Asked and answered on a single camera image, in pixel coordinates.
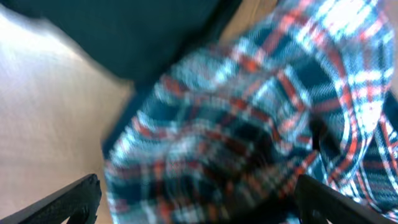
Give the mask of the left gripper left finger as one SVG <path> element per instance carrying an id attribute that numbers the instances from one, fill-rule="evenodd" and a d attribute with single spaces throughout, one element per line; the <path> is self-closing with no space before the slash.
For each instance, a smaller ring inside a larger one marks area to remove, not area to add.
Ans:
<path id="1" fill-rule="evenodd" d="M 45 198 L 1 219 L 2 224 L 94 224 L 101 201 L 100 180 L 88 174 Z"/>

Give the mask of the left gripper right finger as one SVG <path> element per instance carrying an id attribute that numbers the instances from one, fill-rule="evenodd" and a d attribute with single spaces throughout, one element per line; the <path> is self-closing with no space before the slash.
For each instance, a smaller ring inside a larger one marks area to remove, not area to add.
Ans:
<path id="1" fill-rule="evenodd" d="M 384 216 L 308 175 L 298 177 L 294 195 L 303 224 L 389 224 Z"/>

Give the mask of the plaid sleeveless shirt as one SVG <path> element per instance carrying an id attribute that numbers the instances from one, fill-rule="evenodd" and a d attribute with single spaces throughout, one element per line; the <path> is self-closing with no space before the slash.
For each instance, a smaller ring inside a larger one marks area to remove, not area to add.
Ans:
<path id="1" fill-rule="evenodd" d="M 279 2 L 134 99 L 103 149 L 113 222 L 296 222 L 302 174 L 396 221 L 394 61 L 379 1 Z"/>

